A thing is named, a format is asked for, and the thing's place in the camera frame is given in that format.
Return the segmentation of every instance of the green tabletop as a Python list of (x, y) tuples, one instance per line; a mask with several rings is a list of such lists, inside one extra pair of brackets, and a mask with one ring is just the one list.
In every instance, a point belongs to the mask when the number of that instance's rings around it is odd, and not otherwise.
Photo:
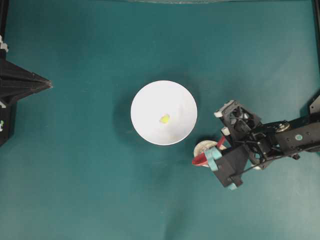
[[(0, 149), (1, 240), (320, 238), (320, 156), (250, 171), (235, 191), (192, 166), (213, 112), (236, 99), (264, 123), (306, 113), (320, 88), (311, 0), (152, 4), (11, 0), (7, 59), (54, 88), (18, 103)], [(157, 146), (130, 120), (144, 85), (194, 96), (182, 142)]]

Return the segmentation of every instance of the screw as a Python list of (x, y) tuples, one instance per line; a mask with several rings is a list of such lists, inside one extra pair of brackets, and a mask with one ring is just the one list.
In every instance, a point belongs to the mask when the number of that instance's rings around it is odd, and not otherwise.
[(295, 140), (297, 140), (297, 141), (301, 141), (304, 137), (302, 136), (302, 135), (300, 135), (300, 134), (297, 134), (297, 135), (295, 135)]
[(300, 158), (300, 155), (296, 153), (296, 154), (293, 154), (291, 157), (295, 160), (298, 160)]

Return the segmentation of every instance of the small yellow piece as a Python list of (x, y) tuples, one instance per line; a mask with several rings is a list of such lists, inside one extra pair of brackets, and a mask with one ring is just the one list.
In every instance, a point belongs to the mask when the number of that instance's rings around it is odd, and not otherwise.
[(160, 122), (163, 124), (167, 124), (169, 122), (169, 119), (170, 119), (169, 114), (166, 114), (162, 118), (160, 118)]

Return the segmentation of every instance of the white bowl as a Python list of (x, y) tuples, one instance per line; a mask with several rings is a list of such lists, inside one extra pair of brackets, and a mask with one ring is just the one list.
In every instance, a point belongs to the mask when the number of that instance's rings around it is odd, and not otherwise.
[(131, 105), (131, 121), (137, 133), (157, 145), (182, 141), (197, 121), (197, 105), (191, 93), (173, 81), (144, 86)]

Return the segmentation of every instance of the teal clip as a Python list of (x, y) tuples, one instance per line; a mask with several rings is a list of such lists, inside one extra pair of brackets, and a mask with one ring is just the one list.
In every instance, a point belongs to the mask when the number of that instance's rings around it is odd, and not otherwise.
[(212, 172), (218, 171), (218, 166), (215, 160), (222, 157), (221, 152), (214, 146), (204, 151), (205, 158), (208, 160), (208, 165)]
[(236, 186), (235, 183), (233, 182), (233, 183), (231, 183), (231, 184), (228, 186), (228, 189), (230, 189), (230, 190), (232, 191), (232, 190), (237, 189), (237, 186)]

